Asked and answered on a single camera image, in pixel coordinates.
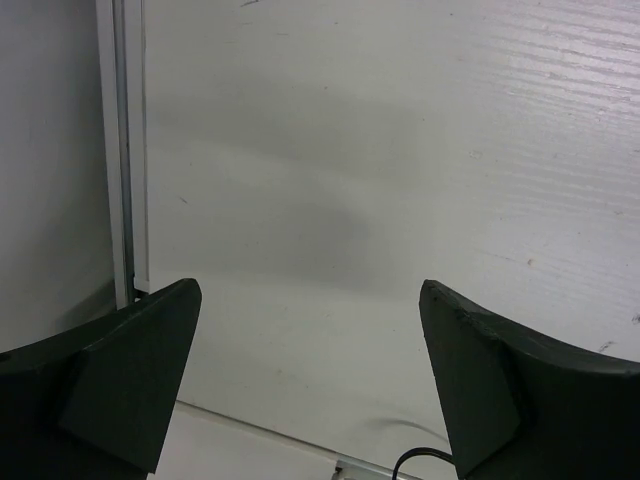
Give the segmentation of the aluminium table frame rail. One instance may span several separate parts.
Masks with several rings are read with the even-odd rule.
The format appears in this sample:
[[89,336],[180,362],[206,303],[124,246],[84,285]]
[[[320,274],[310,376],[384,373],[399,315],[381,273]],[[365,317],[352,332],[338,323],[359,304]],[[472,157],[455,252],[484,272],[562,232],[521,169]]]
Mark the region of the aluminium table frame rail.
[[144,3],[95,7],[115,301],[124,308],[150,291]]

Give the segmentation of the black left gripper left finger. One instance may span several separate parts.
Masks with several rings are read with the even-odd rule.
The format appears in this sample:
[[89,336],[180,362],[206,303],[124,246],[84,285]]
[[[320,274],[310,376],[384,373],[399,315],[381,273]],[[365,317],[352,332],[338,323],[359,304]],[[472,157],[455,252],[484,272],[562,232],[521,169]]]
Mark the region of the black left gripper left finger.
[[1,355],[4,479],[145,479],[159,464],[202,293],[181,279]]

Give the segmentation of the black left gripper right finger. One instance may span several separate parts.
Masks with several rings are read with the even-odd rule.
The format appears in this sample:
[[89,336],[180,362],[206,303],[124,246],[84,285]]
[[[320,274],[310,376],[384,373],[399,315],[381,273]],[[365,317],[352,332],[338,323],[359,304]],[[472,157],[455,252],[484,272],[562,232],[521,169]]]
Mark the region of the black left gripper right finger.
[[419,310],[461,479],[635,479],[639,366],[426,281]]

